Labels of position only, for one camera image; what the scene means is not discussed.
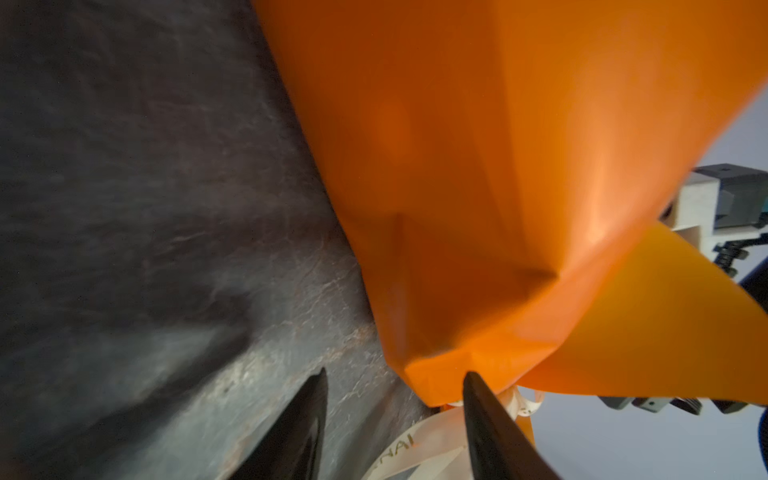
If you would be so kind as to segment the orange wrapping paper sheet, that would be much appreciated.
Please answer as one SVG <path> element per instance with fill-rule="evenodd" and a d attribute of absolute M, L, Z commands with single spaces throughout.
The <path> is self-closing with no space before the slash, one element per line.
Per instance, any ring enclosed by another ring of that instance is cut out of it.
<path fill-rule="evenodd" d="M 361 266 L 430 406 L 469 371 L 767 400 L 767 316 L 659 218 L 767 80 L 763 1 L 258 1 Z"/>

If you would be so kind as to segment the white printed ribbon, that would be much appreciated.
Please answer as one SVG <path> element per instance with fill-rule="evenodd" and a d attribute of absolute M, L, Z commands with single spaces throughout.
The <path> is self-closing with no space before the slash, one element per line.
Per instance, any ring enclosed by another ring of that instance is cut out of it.
<path fill-rule="evenodd" d="M 543 394 L 537 391 L 529 399 L 513 386 L 497 399 L 536 449 L 531 416 L 540 408 Z M 391 479 L 400 474 L 408 479 L 474 479 L 462 403 L 451 404 L 401 433 L 363 477 Z"/>

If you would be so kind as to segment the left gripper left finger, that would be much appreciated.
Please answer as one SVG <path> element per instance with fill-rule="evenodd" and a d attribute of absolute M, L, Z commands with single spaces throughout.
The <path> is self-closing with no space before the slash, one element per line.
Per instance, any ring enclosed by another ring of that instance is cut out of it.
<path fill-rule="evenodd" d="M 295 479 L 318 477 L 328 405 L 327 373 L 310 376 L 232 479 Z"/>

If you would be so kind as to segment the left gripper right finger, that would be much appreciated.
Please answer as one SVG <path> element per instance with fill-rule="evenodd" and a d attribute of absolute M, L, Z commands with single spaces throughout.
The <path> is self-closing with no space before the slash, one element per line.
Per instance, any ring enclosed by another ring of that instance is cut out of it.
<path fill-rule="evenodd" d="M 474 479 L 559 479 L 476 372 L 464 377 L 463 403 Z"/>

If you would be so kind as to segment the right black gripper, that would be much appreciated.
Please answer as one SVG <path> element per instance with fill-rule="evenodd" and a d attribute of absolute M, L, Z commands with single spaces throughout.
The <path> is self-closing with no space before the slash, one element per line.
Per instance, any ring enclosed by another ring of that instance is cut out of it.
<path fill-rule="evenodd" d="M 628 406 L 644 410 L 650 413 L 659 413 L 667 406 L 675 407 L 692 415 L 700 415 L 703 403 L 696 398 L 662 398 L 662 397 L 607 397 L 599 396 L 599 399 L 613 410 L 623 410 Z M 712 404 L 722 414 L 737 413 L 747 407 L 747 403 L 731 400 L 711 399 Z"/>

